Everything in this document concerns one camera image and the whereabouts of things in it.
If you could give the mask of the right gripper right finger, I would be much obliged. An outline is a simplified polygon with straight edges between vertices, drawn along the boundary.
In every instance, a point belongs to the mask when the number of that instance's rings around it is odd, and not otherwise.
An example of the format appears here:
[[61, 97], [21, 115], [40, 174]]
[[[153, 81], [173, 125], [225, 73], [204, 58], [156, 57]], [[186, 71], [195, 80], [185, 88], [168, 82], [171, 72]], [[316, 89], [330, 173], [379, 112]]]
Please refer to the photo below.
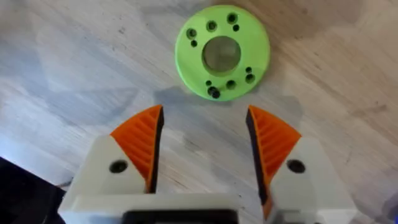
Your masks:
[[357, 207], [318, 140], [253, 105], [246, 126], [266, 223], [353, 221]]

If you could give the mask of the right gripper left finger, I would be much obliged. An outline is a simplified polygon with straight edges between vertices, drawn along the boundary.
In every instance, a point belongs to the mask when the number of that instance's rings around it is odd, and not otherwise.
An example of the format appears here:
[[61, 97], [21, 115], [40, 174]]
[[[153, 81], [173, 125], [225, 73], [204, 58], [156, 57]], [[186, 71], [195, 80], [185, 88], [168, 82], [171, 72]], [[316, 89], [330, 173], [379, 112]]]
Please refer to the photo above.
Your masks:
[[163, 125], [163, 106], [155, 105], [97, 137], [58, 211], [69, 212], [81, 198], [155, 193]]

